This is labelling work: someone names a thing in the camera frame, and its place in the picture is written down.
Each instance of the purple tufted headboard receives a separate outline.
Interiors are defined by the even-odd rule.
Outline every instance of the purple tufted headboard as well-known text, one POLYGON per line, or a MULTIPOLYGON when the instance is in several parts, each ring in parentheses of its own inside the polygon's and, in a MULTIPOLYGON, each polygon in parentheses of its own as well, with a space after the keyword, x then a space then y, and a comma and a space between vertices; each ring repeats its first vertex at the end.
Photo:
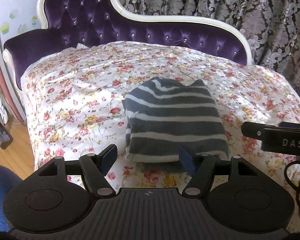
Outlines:
POLYGON ((141 16, 126 11, 119 0, 38 0, 37 13, 43 29, 4 44, 19 89, 20 78, 30 64, 78 43, 91 47, 112 41, 140 41, 189 47, 242 65, 251 63, 244 36, 230 25, 209 18, 141 16))

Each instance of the wooden floor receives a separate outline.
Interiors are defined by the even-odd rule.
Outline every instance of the wooden floor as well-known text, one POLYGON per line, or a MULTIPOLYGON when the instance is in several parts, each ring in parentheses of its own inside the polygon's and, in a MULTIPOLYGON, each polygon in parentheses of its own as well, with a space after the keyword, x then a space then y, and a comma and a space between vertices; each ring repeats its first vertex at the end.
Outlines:
POLYGON ((12 118, 5 125, 13 137, 13 142, 7 149, 0 148, 0 165, 15 172, 20 178, 25 179, 34 170, 34 156, 30 145, 28 129, 24 125, 11 124, 17 122, 12 118))

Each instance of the floral bedspread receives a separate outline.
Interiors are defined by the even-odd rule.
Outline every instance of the floral bedspread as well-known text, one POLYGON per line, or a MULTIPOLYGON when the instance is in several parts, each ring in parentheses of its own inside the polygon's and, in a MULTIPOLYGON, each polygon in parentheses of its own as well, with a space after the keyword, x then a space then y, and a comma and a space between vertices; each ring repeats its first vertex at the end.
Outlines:
MULTIPOLYGON (((244 121, 300 123, 300 98, 283 76, 188 48, 130 41, 66 49, 27 69, 21 82, 35 169, 55 156, 76 160, 114 143, 119 156, 106 179, 116 191, 120 187, 182 190, 189 181, 186 173, 145 171, 124 158, 127 119, 121 101, 155 76, 185 85, 204 80, 217 102, 230 156, 241 155, 295 197, 283 177, 285 165, 295 157, 263 152, 259 141, 243 137, 240 131, 244 121)), ((291 167, 289 174, 298 183, 300 166, 291 167)), ((225 179, 218 177, 215 183, 225 179)), ((82 185, 79 176, 68 180, 82 185)), ((297 206, 288 230, 300 231, 297 206)))

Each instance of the gray patterned curtain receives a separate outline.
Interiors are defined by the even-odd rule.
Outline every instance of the gray patterned curtain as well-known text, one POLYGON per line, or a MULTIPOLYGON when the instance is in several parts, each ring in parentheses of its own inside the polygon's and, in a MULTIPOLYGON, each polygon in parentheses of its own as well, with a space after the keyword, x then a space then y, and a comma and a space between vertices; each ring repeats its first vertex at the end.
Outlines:
POLYGON ((281 73, 300 95, 300 0, 120 0, 143 15, 195 15, 247 38, 254 62, 281 73))

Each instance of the striped towel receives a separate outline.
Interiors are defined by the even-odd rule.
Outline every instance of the striped towel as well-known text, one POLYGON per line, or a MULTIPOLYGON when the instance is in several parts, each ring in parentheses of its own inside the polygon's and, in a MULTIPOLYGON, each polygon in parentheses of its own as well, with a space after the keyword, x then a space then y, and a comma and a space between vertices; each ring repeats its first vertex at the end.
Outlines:
POLYGON ((225 129, 202 80, 184 86, 156 77, 128 93, 122 104, 128 118, 127 160, 175 162, 180 146, 228 158, 225 129))

